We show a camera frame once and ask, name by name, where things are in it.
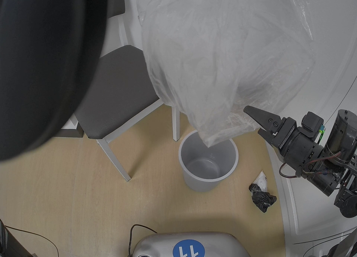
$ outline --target gray chair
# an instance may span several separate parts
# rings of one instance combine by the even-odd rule
[[[147,73],[142,50],[125,45],[126,34],[121,14],[124,0],[109,0],[108,18],[117,16],[124,46],[100,58],[96,76],[75,112],[88,138],[98,144],[115,167],[129,181],[108,143],[163,104]],[[172,108],[173,138],[180,138],[180,112]]]

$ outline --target bucket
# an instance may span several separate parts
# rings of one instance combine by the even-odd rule
[[[194,191],[207,192],[233,173],[238,149],[232,139],[208,148],[195,130],[181,142],[178,159],[185,183]]]

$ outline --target light wood floor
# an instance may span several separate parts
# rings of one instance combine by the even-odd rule
[[[53,138],[0,164],[0,218],[51,239],[61,257],[126,257],[135,223],[158,232],[223,231],[252,257],[285,256],[279,198],[264,214],[248,191],[263,170],[268,191],[278,196],[263,139],[255,132],[235,138],[237,169],[214,190],[198,193],[185,185],[177,156],[192,130],[181,114],[181,139],[175,142],[171,109],[161,106],[114,140],[110,147],[132,176],[129,182],[95,140]],[[38,257],[56,256],[41,237],[11,232]],[[136,228],[133,244],[149,234]]]

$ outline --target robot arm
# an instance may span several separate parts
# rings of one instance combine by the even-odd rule
[[[344,217],[357,215],[357,116],[348,110],[339,110],[325,146],[315,142],[324,132],[324,120],[308,112],[301,126],[291,117],[246,106],[244,112],[258,122],[261,135],[275,150],[281,162],[329,196],[340,184],[334,205]]]

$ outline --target blue sticker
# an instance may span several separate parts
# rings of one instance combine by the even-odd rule
[[[175,245],[172,255],[173,257],[204,257],[205,248],[196,240],[186,239]]]

